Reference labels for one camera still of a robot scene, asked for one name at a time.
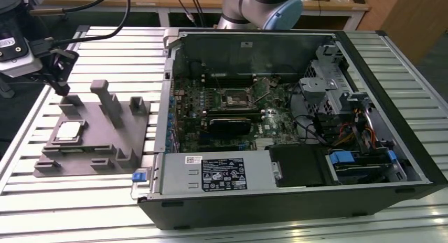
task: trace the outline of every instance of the warning symbols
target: warning symbols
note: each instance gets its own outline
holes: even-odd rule
[[[205,192],[246,189],[242,158],[201,160],[201,168]]]

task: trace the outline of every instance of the aluminum extrusion table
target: aluminum extrusion table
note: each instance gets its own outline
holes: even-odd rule
[[[114,28],[85,27],[74,37]],[[448,177],[448,105],[386,37],[346,32],[419,141]],[[143,166],[151,164],[163,70],[163,28],[127,27],[111,39],[69,46],[79,54],[69,86],[82,101],[93,79],[118,99],[150,104]],[[350,72],[361,89],[357,75]],[[130,174],[34,178],[33,165],[61,113],[45,86],[0,162],[0,242],[446,242],[448,189],[373,216],[286,223],[158,230],[130,198]]]

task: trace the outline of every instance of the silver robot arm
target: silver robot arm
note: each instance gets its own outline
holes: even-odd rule
[[[299,14],[299,0],[222,0],[219,29],[291,29]]]

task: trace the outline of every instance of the white sticker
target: white sticker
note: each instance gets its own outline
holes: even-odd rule
[[[141,5],[141,6],[154,6],[155,3],[134,3],[134,5]]]
[[[185,156],[185,164],[195,164],[195,163],[201,163],[201,161],[202,161],[201,155]]]
[[[0,40],[0,48],[9,47],[15,44],[15,40],[13,37]]]

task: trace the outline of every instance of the white label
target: white label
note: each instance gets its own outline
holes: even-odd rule
[[[0,40],[0,48],[9,47],[15,44],[15,40],[13,37]]]
[[[245,181],[234,181],[234,185],[242,185],[245,184]]]
[[[154,3],[134,3],[134,5],[141,5],[141,6],[154,6]]]
[[[201,155],[185,156],[185,164],[197,164],[201,163],[201,161],[202,161]]]

